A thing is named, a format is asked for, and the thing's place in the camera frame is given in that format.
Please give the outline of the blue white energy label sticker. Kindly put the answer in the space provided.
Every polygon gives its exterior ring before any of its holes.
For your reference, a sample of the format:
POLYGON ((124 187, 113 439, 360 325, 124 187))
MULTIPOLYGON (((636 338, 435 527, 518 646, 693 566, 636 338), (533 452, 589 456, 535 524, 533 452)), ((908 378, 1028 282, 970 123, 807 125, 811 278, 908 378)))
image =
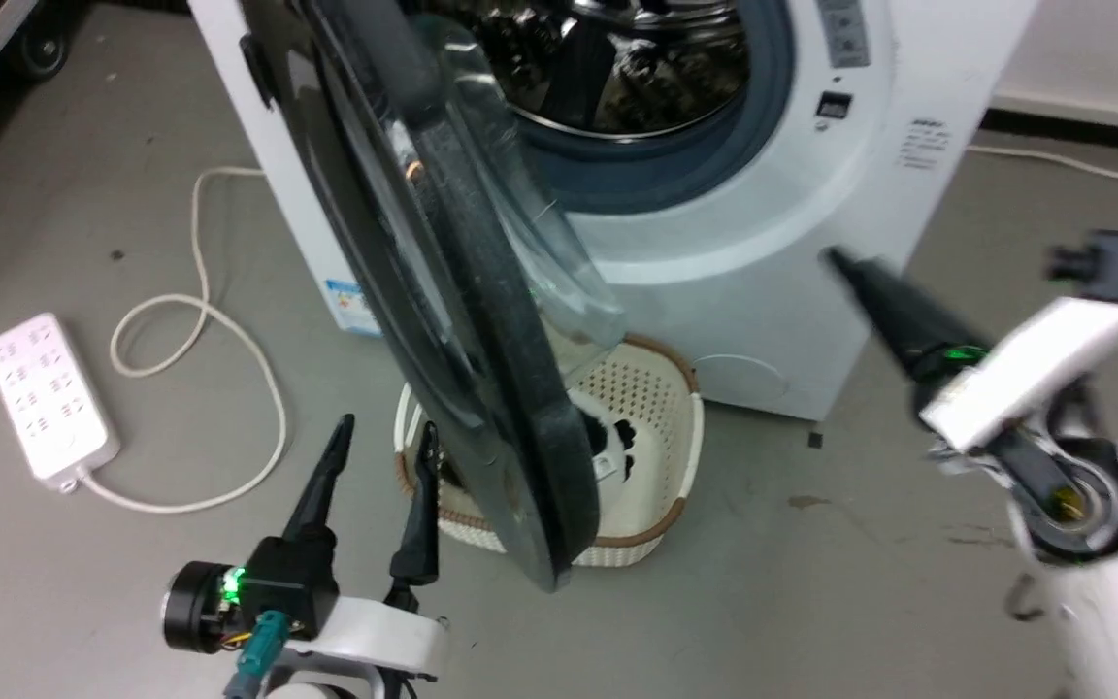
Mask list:
POLYGON ((337 325, 356 336, 381 337, 381 328, 370 311, 363 291, 356 282, 328 278, 324 282, 330 313, 337 325))

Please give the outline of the black caster wheel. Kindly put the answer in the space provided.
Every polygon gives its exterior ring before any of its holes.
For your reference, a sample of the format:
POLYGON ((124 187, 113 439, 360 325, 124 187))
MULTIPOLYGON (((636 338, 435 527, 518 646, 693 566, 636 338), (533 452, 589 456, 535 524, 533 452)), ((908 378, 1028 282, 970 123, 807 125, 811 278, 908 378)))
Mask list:
POLYGON ((36 4, 15 31, 6 49, 6 62, 20 79, 44 83, 61 70, 68 58, 65 13, 49 4, 36 4))

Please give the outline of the grey rubber door gasket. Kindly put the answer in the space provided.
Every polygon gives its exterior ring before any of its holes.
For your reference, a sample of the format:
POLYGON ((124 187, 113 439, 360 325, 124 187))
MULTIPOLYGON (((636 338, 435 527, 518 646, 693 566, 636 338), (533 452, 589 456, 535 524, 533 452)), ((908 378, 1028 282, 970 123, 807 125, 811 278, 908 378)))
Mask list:
POLYGON ((739 173, 771 141, 793 88, 788 0, 739 0, 748 83, 700 124, 633 143, 565 134, 519 119, 532 162, 569 212, 633 216, 691 202, 739 173))

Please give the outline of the white front-loading washing machine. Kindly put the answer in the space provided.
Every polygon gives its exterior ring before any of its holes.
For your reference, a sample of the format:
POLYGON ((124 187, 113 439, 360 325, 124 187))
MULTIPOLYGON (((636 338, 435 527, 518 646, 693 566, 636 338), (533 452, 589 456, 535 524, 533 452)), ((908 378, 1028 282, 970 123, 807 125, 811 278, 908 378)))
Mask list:
MULTIPOLYGON (((821 252, 851 245, 904 265, 1041 3, 788 0, 788 106, 748 166, 664 211, 563 208, 624 309, 626 336, 671 347, 707 402, 824 421, 866 325, 821 252)), ((236 0, 189 8, 280 204, 262 164, 275 154, 265 110, 236 46, 236 0)), ((353 282, 332 244, 294 240, 324 291, 328 278, 353 282)))

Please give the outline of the white woven laundry basket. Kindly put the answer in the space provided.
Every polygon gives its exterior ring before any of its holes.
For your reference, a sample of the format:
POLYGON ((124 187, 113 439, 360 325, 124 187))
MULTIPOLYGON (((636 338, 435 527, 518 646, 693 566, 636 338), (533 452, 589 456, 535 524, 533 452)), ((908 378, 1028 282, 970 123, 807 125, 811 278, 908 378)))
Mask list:
MULTIPOLYGON (((599 536, 574 565, 622 568, 643 561, 664 540, 686 506, 705 437, 705 406, 695 372, 671 347, 646 336, 624 342, 587 372, 578 393, 620 423, 626 481, 604 506, 599 536)), ((415 491, 413 461, 425 413, 405 384, 394 419, 395 473, 405 494, 415 491)), ((459 544, 503 552, 479 507, 453 483, 440 485, 440 531, 459 544)))

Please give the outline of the black and white cloth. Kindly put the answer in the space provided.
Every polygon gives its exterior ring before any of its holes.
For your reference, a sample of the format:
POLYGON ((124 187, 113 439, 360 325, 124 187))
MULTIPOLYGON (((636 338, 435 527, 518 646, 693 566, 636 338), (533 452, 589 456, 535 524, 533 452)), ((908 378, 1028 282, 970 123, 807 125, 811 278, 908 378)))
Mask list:
POLYGON ((624 485, 633 474, 636 459, 631 455, 635 445, 636 429, 631 421, 613 419, 610 415, 599 415, 578 407, 582 419, 587 443, 593 451, 593 473, 599 488, 624 485))

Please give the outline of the shiny steel washer drum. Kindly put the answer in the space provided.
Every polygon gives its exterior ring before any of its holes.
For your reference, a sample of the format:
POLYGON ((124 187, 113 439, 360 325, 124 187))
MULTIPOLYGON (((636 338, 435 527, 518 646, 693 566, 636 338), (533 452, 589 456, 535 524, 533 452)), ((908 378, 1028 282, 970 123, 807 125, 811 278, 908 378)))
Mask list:
POLYGON ((631 142, 717 114, 748 83, 735 0, 454 0, 517 114, 631 142))

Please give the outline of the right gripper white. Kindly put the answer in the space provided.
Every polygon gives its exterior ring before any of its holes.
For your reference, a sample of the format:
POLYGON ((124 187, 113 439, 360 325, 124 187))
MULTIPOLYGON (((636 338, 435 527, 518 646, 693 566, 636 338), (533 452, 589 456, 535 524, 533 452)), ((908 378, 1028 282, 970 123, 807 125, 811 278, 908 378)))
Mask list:
POLYGON ((1073 294, 1042 306, 993 349, 882 258, 845 247, 822 255, 907 380, 935 386, 972 366, 918 413, 960 454, 988 447, 1118 352, 1118 232, 1095 232, 1081 248, 1052 249, 1046 278, 1072 283, 1073 294))

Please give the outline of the white power strip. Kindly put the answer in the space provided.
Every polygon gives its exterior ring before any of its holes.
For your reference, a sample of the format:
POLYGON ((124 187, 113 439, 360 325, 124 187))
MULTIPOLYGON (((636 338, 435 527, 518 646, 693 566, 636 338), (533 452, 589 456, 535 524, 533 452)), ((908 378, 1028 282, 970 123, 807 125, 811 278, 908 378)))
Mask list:
POLYGON ((0 402, 28 472, 50 491, 72 494, 119 455, 119 429, 53 313, 0 333, 0 402))

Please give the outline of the black round washing machine door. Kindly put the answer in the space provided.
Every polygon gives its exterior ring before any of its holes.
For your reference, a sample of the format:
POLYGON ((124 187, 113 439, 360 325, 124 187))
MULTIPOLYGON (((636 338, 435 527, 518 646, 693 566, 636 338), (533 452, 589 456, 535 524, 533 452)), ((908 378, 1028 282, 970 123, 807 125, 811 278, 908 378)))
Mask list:
POLYGON ((574 384, 626 317, 468 28, 398 0, 236 0, 294 238, 334 248, 463 491, 537 588, 598 533, 574 384))

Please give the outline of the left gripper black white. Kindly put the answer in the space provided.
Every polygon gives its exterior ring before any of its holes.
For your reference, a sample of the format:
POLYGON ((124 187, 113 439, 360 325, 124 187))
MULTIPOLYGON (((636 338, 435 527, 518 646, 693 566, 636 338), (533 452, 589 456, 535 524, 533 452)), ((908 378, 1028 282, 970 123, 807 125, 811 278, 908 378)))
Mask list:
POLYGON ((342 415, 282 537, 266 537, 244 565, 192 561, 161 602, 161 636, 187 653, 233 653, 234 682, 287 682, 299 672, 368 682, 433 682, 448 631, 420 613, 419 585, 439 578, 440 444, 426 421, 413 462, 415 488, 382 599, 343 596, 325 530, 345 471, 356 415, 342 415))

